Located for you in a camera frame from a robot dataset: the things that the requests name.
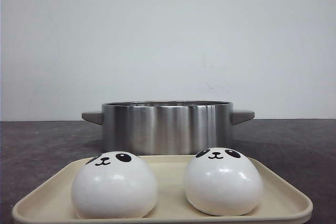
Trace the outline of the panda bun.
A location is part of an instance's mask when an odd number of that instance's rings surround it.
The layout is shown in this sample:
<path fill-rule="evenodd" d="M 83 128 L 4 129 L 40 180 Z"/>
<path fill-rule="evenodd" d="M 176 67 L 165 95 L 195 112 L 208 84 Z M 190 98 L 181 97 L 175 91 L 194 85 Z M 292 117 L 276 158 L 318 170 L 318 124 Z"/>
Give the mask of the panda bun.
<path fill-rule="evenodd" d="M 78 171 L 71 200 L 81 219 L 141 218 L 158 201 L 158 183 L 142 158 L 125 151 L 107 152 Z"/>
<path fill-rule="evenodd" d="M 198 152 L 184 173 L 188 202 L 213 216 L 240 216 L 254 210 L 264 183 L 254 164 L 239 151 L 212 147 Z"/>

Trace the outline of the stainless steel steamer pot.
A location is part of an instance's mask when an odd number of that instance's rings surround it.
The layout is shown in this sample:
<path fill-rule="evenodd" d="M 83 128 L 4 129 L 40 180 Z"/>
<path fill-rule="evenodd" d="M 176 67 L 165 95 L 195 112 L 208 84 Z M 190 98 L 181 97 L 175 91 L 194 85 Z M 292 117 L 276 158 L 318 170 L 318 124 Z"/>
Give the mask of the stainless steel steamer pot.
<path fill-rule="evenodd" d="M 137 155 L 187 155 L 209 147 L 230 147 L 234 125 L 252 120 L 250 110 L 226 101 L 132 101 L 105 103 L 84 112 L 102 127 L 104 151 Z"/>

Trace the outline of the beige plastic tray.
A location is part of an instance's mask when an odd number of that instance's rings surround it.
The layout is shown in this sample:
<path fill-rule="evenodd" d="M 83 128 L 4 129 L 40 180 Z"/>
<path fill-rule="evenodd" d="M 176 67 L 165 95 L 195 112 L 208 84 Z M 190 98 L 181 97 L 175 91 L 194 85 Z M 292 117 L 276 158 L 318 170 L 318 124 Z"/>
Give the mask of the beige plastic tray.
<path fill-rule="evenodd" d="M 143 156 L 159 185 L 155 208 L 143 218 L 79 219 L 71 202 L 72 181 L 87 158 L 74 161 L 41 184 L 13 208 L 15 223 L 305 223 L 312 201 L 261 162 L 252 159 L 263 182 L 261 203 L 244 216 L 215 217 L 196 210 L 186 199 L 183 175 L 190 155 Z"/>

